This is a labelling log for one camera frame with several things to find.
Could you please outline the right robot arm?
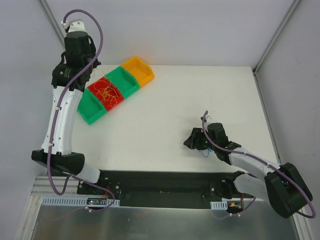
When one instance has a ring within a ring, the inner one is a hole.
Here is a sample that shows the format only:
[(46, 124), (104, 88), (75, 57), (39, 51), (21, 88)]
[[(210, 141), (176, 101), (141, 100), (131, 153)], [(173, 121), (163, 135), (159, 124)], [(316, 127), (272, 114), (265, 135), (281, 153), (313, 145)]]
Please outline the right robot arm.
[(315, 218), (313, 196), (298, 169), (291, 163), (268, 162), (230, 141), (221, 123), (204, 123), (193, 128), (184, 146), (191, 150), (208, 150), (228, 165), (240, 168), (222, 186), (226, 199), (250, 194), (271, 205), (283, 218), (293, 214)]

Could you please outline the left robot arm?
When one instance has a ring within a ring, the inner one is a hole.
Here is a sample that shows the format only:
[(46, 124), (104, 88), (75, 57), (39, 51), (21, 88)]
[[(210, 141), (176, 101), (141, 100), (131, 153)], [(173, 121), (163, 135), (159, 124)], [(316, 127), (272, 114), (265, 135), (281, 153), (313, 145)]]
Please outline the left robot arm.
[(94, 58), (96, 47), (86, 32), (67, 33), (64, 44), (61, 61), (52, 72), (53, 99), (47, 133), (41, 148), (32, 151), (31, 159), (89, 182), (89, 190), (99, 195), (105, 191), (106, 183), (99, 178), (100, 170), (86, 162), (84, 154), (72, 151), (72, 133), (86, 83), (100, 63)]

